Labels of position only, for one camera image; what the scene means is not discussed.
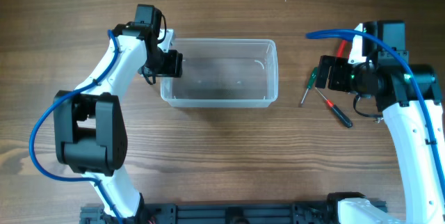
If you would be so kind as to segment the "red handled wire stripper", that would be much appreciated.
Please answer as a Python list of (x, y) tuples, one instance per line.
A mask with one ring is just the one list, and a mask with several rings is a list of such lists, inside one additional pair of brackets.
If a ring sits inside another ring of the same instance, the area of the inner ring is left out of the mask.
[(346, 48), (347, 44), (348, 44), (347, 40), (342, 40), (341, 41), (341, 43), (339, 45), (339, 48), (337, 49), (337, 53), (336, 53), (336, 57), (337, 58), (342, 58), (343, 57), (343, 54), (344, 54), (344, 51), (345, 51), (345, 48)]

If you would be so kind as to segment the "green handled screwdriver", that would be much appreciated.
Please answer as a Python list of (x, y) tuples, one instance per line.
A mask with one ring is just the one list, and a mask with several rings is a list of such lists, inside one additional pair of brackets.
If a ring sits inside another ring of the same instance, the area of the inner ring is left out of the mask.
[(307, 82), (307, 85), (306, 85), (305, 93), (302, 96), (302, 99), (300, 101), (300, 106), (302, 106), (304, 104), (308, 92), (312, 89), (312, 87), (314, 85), (314, 82), (316, 80), (317, 73), (318, 73), (318, 68), (314, 67), (314, 69), (311, 71), (311, 74), (309, 76), (309, 79), (308, 79), (308, 82)]

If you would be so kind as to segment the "red black handled screwdriver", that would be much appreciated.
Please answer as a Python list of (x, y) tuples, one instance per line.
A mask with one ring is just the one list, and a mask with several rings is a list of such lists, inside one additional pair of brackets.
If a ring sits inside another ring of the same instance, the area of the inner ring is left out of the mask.
[(324, 96), (324, 94), (318, 88), (315, 89), (319, 93), (319, 95), (324, 99), (325, 103), (330, 108), (331, 112), (333, 112), (333, 114), (339, 120), (339, 122), (347, 128), (352, 128), (353, 122), (351, 121), (351, 119), (347, 115), (345, 115), (343, 111), (336, 104), (334, 104), (326, 96)]

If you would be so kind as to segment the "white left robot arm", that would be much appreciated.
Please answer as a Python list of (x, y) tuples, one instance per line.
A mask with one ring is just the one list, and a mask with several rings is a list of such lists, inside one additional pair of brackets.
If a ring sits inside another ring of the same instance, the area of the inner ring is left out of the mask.
[(128, 138), (120, 101), (135, 74), (150, 85), (182, 75), (183, 55), (170, 47), (173, 35), (158, 8), (139, 4), (134, 21), (109, 31), (108, 49), (91, 75), (54, 98), (56, 158), (94, 186), (106, 223), (151, 221), (124, 167)]

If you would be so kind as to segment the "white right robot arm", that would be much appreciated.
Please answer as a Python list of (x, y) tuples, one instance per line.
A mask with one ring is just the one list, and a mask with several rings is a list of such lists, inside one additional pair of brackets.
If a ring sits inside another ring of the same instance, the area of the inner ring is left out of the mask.
[(409, 63), (405, 23), (363, 22), (355, 29), (307, 33), (308, 39), (351, 42), (347, 58), (322, 56), (316, 88), (374, 97), (394, 143), (405, 195), (406, 223), (444, 222), (442, 92), (435, 69)]

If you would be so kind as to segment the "clear plastic container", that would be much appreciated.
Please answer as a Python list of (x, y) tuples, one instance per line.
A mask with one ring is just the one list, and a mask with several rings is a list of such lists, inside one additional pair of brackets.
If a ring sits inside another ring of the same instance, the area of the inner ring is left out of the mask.
[(278, 97), (277, 47), (269, 39), (178, 38), (182, 76), (161, 80), (178, 108), (267, 108)]

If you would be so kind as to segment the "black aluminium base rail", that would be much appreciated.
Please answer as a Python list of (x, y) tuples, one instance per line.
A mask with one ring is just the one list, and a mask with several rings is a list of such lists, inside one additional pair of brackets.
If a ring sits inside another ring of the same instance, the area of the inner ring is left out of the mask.
[(226, 224), (244, 218), (249, 223), (337, 223), (326, 201), (291, 204), (175, 205), (146, 204), (148, 223)]

